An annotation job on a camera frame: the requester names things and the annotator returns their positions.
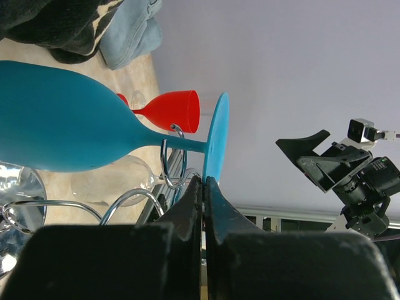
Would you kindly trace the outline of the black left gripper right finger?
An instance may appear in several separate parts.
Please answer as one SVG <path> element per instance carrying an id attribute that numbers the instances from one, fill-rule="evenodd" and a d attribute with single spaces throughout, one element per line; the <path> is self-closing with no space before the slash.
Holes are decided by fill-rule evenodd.
<path id="1" fill-rule="evenodd" d="M 379 249 L 352 233 L 268 233 L 204 185 L 209 299 L 398 299 Z"/>

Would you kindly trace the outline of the blue plastic wine glass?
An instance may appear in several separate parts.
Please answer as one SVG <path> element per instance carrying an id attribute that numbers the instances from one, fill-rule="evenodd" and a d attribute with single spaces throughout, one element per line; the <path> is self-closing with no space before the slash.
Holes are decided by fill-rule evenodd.
<path id="1" fill-rule="evenodd" d="M 204 154 L 202 175 L 219 179 L 229 128 L 220 95 L 204 142 L 153 131 L 107 86 L 83 74 L 1 62 L 1 161 L 75 173 L 101 168 L 144 146 L 166 143 Z"/>

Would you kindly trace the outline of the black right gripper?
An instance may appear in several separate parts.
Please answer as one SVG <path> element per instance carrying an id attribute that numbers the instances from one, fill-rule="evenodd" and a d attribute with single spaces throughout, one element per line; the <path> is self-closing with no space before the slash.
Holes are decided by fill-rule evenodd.
<path id="1" fill-rule="evenodd" d="M 308 137 L 278 139 L 276 145 L 286 156 L 300 156 L 299 168 L 322 192 L 327 193 L 342 181 L 348 182 L 372 161 L 370 151 L 333 142 L 321 155 L 315 149 L 331 134 L 322 129 Z"/>

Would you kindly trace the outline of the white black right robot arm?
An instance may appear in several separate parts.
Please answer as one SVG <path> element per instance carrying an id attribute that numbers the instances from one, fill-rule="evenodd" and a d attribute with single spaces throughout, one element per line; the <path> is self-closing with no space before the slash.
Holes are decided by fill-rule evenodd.
<path id="1" fill-rule="evenodd" d="M 386 211 L 391 196 L 399 193 L 399 169 L 387 156 L 373 156 L 371 141 L 347 137 L 317 154 L 315 148 L 329 135 L 321 130 L 309 137 L 278 139 L 276 145 L 316 187 L 332 191 L 343 203 L 330 230 L 377 239 L 389 227 Z"/>

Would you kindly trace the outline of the clear wine glass front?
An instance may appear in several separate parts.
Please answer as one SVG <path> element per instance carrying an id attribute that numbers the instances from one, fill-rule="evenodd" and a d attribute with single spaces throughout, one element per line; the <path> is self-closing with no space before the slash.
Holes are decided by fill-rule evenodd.
<path id="1" fill-rule="evenodd" d="M 142 109 L 147 105 L 146 97 L 144 94 L 135 90 L 130 98 L 130 108 L 131 109 Z"/>

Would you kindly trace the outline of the clear wine glass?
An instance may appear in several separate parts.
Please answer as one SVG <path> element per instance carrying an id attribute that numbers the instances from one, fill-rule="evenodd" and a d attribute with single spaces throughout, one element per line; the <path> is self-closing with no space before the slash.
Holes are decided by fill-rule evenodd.
<path id="1" fill-rule="evenodd" d="M 157 184 L 165 183 L 163 176 L 154 174 L 142 159 L 127 155 L 107 166 L 74 173 L 70 187 L 76 201 L 109 207 L 131 189 L 152 191 Z"/>
<path id="2" fill-rule="evenodd" d="M 131 109 L 142 109 L 147 105 L 146 97 L 144 94 L 135 90 L 130 98 L 130 108 Z"/>

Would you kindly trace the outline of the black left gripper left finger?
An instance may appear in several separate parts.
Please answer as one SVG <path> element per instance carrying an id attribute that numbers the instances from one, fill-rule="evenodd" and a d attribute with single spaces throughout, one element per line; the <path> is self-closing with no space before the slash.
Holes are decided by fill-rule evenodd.
<path id="1" fill-rule="evenodd" d="M 23 249 L 2 299 L 199 299 L 201 179 L 142 226 L 46 226 Z"/>

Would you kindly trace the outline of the red plastic wine glass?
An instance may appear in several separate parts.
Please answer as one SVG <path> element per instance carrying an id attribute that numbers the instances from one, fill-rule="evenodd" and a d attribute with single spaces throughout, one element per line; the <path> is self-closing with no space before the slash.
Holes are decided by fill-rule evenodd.
<path id="1" fill-rule="evenodd" d="M 172 131 L 175 124 L 184 133 L 194 134 L 200 123 L 201 107 L 195 90 L 171 91 L 156 96 L 143 108 L 131 111 L 139 119 L 146 119 L 152 125 L 165 131 Z"/>

